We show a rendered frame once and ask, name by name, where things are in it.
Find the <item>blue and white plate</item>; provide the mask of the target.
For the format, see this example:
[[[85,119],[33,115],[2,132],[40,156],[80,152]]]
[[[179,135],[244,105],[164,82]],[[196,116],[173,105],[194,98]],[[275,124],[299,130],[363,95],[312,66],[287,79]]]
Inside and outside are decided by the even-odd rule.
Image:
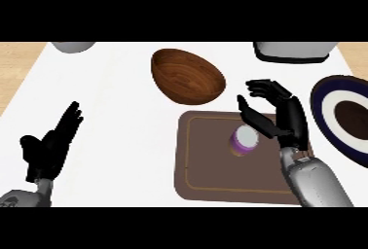
[[[343,155],[368,168],[368,81],[330,76],[311,92],[317,125]]]

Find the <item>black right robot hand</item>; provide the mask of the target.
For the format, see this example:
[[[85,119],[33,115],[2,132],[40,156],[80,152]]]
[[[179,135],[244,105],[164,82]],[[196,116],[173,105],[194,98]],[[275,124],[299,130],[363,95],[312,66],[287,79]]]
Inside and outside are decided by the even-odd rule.
[[[237,96],[240,116],[243,121],[269,138],[278,138],[283,148],[295,147],[308,150],[308,121],[299,98],[272,80],[250,80],[246,82],[252,97],[265,98],[277,108],[277,120],[272,121],[247,104],[244,96]]]

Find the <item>grey appliance with black base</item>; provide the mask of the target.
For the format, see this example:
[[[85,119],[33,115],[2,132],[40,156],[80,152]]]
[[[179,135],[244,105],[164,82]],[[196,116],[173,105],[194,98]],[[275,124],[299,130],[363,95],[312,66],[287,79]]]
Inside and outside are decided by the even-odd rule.
[[[256,57],[268,62],[321,63],[330,57],[337,42],[255,42]]]

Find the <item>grey round container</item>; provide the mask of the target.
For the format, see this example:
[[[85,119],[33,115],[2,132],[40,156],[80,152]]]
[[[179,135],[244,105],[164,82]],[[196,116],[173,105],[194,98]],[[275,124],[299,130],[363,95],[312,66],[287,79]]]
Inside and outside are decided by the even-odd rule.
[[[94,42],[54,42],[52,45],[63,53],[80,53],[94,45]]]

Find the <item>brown tray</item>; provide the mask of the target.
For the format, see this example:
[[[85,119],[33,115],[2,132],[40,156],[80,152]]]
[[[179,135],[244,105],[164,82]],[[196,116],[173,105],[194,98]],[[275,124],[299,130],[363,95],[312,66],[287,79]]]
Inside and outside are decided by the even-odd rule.
[[[231,149],[231,136],[243,125],[235,112],[188,111],[179,118],[175,187],[191,200],[297,205],[287,184],[280,142],[259,138],[243,156]]]

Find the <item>brown wooden bowl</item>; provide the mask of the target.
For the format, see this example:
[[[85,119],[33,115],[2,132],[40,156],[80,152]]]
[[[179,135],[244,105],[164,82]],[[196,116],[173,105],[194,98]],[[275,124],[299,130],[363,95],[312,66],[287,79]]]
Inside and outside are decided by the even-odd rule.
[[[227,78],[218,67],[179,49],[162,49],[153,54],[151,74],[159,89],[184,105],[209,103],[227,89]]]

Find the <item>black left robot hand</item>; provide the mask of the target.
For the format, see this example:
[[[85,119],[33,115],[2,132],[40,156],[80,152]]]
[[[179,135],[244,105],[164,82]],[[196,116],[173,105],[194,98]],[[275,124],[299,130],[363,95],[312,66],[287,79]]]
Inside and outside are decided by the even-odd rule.
[[[27,181],[54,180],[63,171],[70,146],[83,121],[79,103],[74,101],[63,115],[57,127],[46,132],[42,139],[33,135],[21,138],[24,160],[29,163]]]

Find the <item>purple can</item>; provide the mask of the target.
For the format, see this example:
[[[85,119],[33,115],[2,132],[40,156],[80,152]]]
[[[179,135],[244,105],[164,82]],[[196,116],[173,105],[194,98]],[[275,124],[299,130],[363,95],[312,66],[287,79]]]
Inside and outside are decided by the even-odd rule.
[[[243,157],[249,154],[259,144],[259,133],[256,129],[247,124],[241,125],[231,136],[230,146],[232,153]]]

